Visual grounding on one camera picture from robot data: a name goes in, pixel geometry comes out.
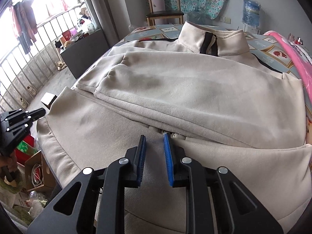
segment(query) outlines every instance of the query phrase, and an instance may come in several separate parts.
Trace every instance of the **black cabinet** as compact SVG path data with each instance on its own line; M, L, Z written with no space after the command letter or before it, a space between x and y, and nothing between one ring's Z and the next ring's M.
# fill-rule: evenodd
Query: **black cabinet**
M60 55L73 76L78 79L108 49L104 33L102 29L98 29L66 48Z

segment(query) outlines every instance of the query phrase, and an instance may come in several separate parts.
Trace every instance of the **wooden chair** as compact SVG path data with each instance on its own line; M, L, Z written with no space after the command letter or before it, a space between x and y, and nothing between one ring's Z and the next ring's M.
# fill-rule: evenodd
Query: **wooden chair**
M178 18L180 24L183 24L183 15L184 13L181 11L180 0L177 0L177 11L155 11L153 12L152 0L149 0L149 9L151 13L146 15L147 23L149 26L155 25L155 19L166 19L166 18Z

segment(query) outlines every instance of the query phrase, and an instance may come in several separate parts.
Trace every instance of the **metal screw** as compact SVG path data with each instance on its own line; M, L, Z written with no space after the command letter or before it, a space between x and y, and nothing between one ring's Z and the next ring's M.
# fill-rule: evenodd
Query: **metal screw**
M228 169L226 167L220 167L219 168L219 173L227 174L227 171L228 171Z
M192 159L190 159L190 158L182 158L182 162L183 163L191 163Z
M120 164L127 164L128 162L129 162L129 159L126 159L126 158L119 159Z
M90 173L92 173L92 169L90 167L84 168L82 170L82 173L85 175L89 175Z

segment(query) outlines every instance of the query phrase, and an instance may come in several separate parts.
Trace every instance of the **jacket collar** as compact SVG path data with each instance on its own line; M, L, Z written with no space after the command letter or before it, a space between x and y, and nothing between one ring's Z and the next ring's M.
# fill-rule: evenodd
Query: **jacket collar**
M207 32L212 33L216 37L218 56L238 55L249 52L249 46L243 30L220 31L205 28L189 21L186 21L183 25L178 41L193 52L202 53L202 46L207 41L207 38L205 40Z

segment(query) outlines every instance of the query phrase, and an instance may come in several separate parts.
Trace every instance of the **gray curtain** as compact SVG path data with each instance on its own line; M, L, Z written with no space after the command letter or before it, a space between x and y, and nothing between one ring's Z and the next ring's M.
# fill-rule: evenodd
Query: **gray curtain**
M108 0L85 0L86 7L97 28L104 31L106 40L110 47L120 39L108 4Z

